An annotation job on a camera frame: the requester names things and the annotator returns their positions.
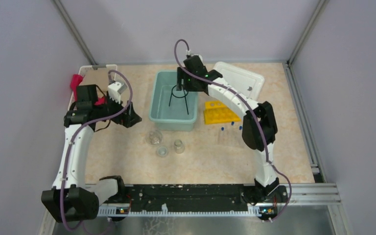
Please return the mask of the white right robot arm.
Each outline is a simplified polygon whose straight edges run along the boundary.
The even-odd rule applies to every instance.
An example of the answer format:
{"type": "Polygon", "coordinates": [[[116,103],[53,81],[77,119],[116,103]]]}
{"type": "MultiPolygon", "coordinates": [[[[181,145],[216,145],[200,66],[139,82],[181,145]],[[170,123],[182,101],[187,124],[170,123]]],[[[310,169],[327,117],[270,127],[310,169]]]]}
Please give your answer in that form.
{"type": "Polygon", "coordinates": [[[242,120],[242,139],[253,150],[255,191],[245,196],[248,203],[289,202],[287,189],[280,185],[281,172],[274,165],[273,148],[278,127],[273,106],[247,98],[229,84],[223,74],[207,70],[199,55],[189,54],[177,68],[177,87],[204,92],[226,105],[242,120]]]}

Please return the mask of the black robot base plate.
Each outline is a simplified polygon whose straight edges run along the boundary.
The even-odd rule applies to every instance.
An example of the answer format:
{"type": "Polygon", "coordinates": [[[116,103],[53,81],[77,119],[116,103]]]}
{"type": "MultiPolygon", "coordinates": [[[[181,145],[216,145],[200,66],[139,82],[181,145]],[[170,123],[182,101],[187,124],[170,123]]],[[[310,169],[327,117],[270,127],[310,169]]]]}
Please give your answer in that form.
{"type": "Polygon", "coordinates": [[[246,212],[249,206],[267,203],[277,206],[288,199],[285,186],[265,194],[256,185],[244,184],[137,184],[126,186],[122,194],[107,204],[130,205],[131,212],[246,212]]]}

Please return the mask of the yellow test tube rack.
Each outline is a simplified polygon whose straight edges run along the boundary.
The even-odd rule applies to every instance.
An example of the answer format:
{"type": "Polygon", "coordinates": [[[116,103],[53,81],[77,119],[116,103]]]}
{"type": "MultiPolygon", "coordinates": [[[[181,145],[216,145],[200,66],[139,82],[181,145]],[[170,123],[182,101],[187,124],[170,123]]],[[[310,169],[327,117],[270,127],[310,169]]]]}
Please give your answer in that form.
{"type": "Polygon", "coordinates": [[[241,118],[220,101],[206,101],[204,123],[206,125],[240,122],[241,118]]]}

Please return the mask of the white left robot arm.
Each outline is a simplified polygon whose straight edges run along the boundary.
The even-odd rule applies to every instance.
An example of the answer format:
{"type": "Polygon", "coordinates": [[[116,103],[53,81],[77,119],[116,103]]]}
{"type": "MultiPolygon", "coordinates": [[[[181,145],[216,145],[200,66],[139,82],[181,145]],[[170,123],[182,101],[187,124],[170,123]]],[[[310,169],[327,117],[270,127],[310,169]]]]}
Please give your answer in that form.
{"type": "Polygon", "coordinates": [[[85,188],[85,169],[90,143],[101,121],[126,128],[141,122],[131,100],[121,101],[129,87],[124,82],[108,85],[104,101],[98,104],[98,86],[77,86],[74,102],[64,116],[65,144],[56,179],[51,189],[42,192],[41,201],[58,223],[91,220],[99,207],[109,199],[120,203],[127,198],[121,176],[101,178],[90,189],[85,188]]]}

